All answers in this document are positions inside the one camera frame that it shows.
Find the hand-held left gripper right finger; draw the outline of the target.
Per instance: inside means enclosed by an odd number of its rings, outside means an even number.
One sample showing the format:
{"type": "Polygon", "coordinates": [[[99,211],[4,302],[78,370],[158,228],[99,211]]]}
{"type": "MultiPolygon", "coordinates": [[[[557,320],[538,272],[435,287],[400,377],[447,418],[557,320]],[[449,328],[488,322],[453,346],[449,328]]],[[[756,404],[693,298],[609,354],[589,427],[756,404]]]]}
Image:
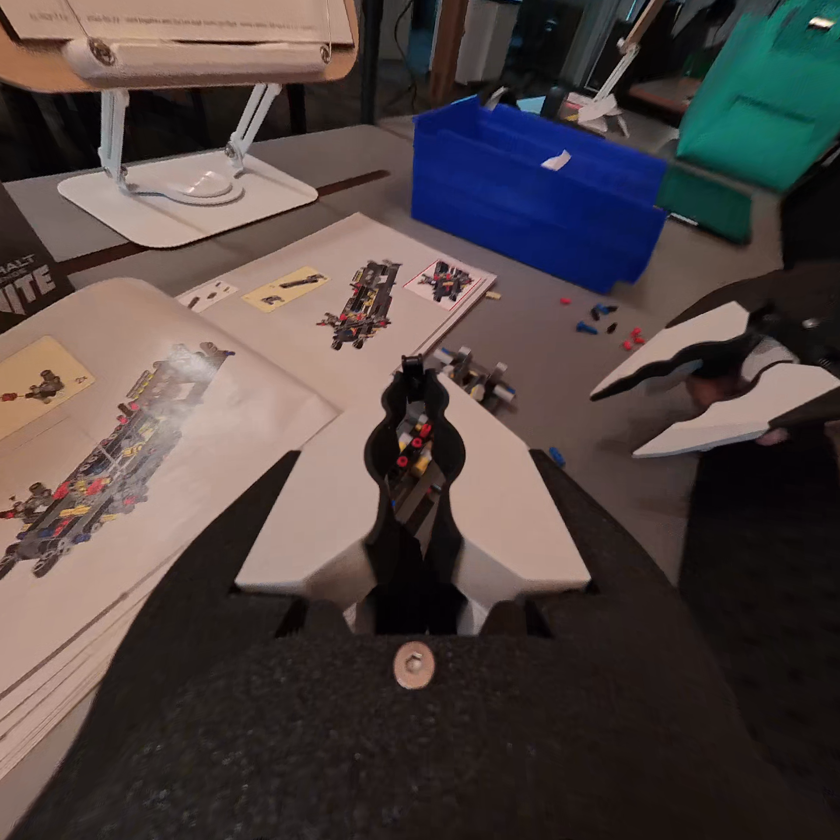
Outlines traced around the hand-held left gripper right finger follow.
{"type": "Polygon", "coordinates": [[[445,455],[434,433],[432,459],[457,531],[450,583],[465,603],[457,635],[477,635],[491,608],[521,596],[582,591],[591,574],[528,446],[441,374],[443,420],[462,444],[445,455]]]}

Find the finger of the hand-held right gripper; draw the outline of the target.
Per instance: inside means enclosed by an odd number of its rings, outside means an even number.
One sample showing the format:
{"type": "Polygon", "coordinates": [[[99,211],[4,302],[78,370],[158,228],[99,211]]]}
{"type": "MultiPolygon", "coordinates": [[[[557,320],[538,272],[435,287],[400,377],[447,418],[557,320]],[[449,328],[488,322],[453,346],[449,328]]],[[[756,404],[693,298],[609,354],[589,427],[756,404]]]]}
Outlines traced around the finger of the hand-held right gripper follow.
{"type": "Polygon", "coordinates": [[[704,413],[668,427],[633,452],[650,459],[706,452],[724,445],[756,440],[775,427],[790,427],[780,418],[838,390],[839,380],[822,366],[777,363],[763,370],[738,397],[713,403],[704,413]]]}
{"type": "Polygon", "coordinates": [[[762,340],[760,325],[748,309],[733,301],[722,304],[647,339],[593,389],[590,400],[639,390],[665,393],[692,376],[713,381],[737,377],[762,340]]]}

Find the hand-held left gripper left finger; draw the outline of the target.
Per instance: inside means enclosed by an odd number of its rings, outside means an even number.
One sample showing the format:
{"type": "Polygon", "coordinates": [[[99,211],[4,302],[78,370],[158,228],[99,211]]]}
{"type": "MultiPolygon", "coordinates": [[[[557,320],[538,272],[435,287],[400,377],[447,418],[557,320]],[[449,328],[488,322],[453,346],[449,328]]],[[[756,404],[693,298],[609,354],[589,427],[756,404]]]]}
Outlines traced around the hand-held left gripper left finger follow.
{"type": "Polygon", "coordinates": [[[303,446],[235,578],[240,591],[327,601],[354,629],[356,606],[375,586],[364,541],[380,498],[364,447],[391,382],[364,389],[303,446]]]}

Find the toy car chassis model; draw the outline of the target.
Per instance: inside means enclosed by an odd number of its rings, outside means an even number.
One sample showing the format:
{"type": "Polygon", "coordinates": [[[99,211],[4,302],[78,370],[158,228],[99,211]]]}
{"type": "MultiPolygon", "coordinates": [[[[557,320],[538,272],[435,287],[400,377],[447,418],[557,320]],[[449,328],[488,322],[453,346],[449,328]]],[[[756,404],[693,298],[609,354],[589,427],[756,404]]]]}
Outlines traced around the toy car chassis model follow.
{"type": "MultiPolygon", "coordinates": [[[[438,348],[433,370],[447,376],[470,398],[490,412],[512,403],[516,392],[506,382],[507,366],[492,369],[477,364],[466,346],[454,352],[438,348]]],[[[395,517],[410,535],[425,538],[431,531],[445,477],[434,459],[434,423],[425,403],[410,402],[396,429],[399,448],[386,478],[395,517]]]]}

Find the yellow car toy set box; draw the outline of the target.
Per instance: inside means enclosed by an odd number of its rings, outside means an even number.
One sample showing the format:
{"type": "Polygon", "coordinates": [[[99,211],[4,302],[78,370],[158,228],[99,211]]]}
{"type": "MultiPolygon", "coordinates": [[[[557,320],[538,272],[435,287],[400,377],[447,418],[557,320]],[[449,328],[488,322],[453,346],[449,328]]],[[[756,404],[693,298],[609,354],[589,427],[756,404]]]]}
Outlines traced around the yellow car toy set box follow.
{"type": "Polygon", "coordinates": [[[1,333],[75,291],[1,185],[1,333]]]}

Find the person's right hand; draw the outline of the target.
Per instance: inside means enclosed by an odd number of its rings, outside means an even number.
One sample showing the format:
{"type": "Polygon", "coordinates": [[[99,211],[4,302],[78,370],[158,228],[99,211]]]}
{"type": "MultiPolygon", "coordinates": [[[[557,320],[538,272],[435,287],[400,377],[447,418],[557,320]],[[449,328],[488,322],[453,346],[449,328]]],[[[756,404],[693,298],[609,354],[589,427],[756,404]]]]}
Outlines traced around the person's right hand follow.
{"type": "Polygon", "coordinates": [[[705,377],[695,374],[686,379],[686,390],[694,407],[706,411],[714,403],[731,400],[748,390],[749,383],[740,374],[705,377]]]}

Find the loose small connector pins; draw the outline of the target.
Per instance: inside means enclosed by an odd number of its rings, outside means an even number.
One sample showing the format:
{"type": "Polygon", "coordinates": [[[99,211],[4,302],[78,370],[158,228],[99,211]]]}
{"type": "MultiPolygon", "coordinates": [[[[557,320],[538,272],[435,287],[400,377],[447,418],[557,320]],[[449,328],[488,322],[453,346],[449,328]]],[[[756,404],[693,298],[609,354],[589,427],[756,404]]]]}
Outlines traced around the loose small connector pins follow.
{"type": "MultiPolygon", "coordinates": [[[[580,335],[615,335],[618,331],[618,323],[613,320],[613,315],[616,314],[618,306],[614,304],[605,304],[597,302],[591,306],[586,314],[586,318],[579,320],[574,325],[574,333],[580,335]]],[[[646,343],[647,339],[643,331],[639,327],[634,327],[629,330],[621,343],[621,347],[625,352],[634,352],[636,348],[640,348],[646,343]]]]}

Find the building instruction booklet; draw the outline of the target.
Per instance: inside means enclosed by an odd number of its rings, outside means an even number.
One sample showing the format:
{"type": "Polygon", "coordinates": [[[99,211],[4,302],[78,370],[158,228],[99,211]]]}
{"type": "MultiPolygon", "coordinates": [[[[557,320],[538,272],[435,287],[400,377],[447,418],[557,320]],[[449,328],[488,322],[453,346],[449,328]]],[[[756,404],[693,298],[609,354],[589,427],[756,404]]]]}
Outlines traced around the building instruction booklet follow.
{"type": "Polygon", "coordinates": [[[356,213],[180,297],[102,280],[2,334],[2,779],[186,545],[496,279],[356,213]]]}

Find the green fabric tote bag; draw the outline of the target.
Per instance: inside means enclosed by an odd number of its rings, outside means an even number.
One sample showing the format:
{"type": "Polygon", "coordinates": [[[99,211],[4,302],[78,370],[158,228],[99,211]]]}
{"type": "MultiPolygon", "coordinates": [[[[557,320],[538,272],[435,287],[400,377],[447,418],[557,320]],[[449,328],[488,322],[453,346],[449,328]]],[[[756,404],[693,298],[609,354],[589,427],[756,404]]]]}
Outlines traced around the green fabric tote bag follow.
{"type": "Polygon", "coordinates": [[[838,164],[838,2],[782,2],[744,14],[679,126],[657,204],[736,245],[752,198],[732,182],[795,195],[838,164]]]}

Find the blue plastic bin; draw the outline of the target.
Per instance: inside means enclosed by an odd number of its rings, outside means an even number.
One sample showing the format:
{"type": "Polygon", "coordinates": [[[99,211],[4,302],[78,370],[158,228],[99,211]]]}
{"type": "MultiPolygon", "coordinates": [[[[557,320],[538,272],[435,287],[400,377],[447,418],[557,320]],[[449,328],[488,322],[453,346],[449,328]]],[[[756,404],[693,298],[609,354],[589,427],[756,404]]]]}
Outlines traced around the blue plastic bin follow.
{"type": "Polygon", "coordinates": [[[606,295],[645,273],[666,161],[477,97],[416,115],[412,216],[606,295]],[[561,171],[541,167],[567,150],[561,171]]]}

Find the white document stand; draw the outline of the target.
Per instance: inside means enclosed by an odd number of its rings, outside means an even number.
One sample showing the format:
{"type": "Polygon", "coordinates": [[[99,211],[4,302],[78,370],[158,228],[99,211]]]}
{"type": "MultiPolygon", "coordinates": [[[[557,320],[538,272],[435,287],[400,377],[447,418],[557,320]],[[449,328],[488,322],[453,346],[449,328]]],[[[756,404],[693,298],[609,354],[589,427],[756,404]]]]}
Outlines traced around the white document stand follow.
{"type": "Polygon", "coordinates": [[[616,42],[618,61],[610,75],[593,97],[583,97],[574,122],[585,131],[606,137],[611,131],[625,139],[630,131],[623,110],[616,100],[616,87],[634,63],[641,49],[641,39],[656,20],[665,1],[646,2],[626,36],[616,42]]]}
{"type": "Polygon", "coordinates": [[[2,13],[2,81],[41,93],[100,94],[99,168],[58,193],[129,242],[172,249],[314,203],[317,191],[249,153],[270,106],[290,84],[347,76],[360,46],[355,2],[344,2],[352,45],[18,37],[2,13]],[[252,85],[225,146],[126,165],[130,94],[252,85]]]}

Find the printed instruction sheet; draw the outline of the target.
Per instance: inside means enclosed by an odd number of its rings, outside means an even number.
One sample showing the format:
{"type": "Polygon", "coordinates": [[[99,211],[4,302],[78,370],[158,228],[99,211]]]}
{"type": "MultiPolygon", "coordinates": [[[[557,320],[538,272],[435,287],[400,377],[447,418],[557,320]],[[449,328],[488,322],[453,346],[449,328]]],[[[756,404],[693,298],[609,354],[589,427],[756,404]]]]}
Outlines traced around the printed instruction sheet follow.
{"type": "Polygon", "coordinates": [[[1,7],[21,39],[354,43],[341,1],[2,1],[1,7]]]}

